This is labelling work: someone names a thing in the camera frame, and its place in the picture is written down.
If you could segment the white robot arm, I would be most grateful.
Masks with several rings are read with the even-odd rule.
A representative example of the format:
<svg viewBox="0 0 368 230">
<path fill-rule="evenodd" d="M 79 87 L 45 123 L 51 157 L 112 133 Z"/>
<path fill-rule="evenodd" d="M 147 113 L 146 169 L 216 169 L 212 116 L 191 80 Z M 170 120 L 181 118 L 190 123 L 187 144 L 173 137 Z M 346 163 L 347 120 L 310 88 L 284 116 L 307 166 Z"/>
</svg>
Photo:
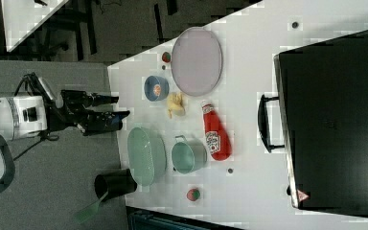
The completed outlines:
<svg viewBox="0 0 368 230">
<path fill-rule="evenodd" d="M 0 98 L 0 194 L 12 184 L 14 159 L 9 142 L 76 127 L 85 135 L 96 135 L 122 128 L 127 111 L 95 111 L 95 106 L 115 104 L 117 97 L 91 95 L 82 102 L 57 103 L 50 96 L 15 96 Z"/>
</svg>

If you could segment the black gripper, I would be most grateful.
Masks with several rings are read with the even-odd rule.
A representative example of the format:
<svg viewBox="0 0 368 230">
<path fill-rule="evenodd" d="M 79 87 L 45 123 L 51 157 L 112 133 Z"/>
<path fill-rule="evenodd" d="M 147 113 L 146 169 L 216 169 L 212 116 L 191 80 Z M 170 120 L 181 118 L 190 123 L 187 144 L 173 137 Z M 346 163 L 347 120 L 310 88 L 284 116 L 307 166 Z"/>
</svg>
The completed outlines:
<svg viewBox="0 0 368 230">
<path fill-rule="evenodd" d="M 120 130 L 123 119 L 129 111 L 93 112 L 88 107 L 116 104 L 118 97 L 92 94 L 79 90 L 61 90 L 59 95 L 48 102 L 47 125 L 51 132 L 76 127 L 83 135 L 88 132 L 108 132 Z"/>
</svg>

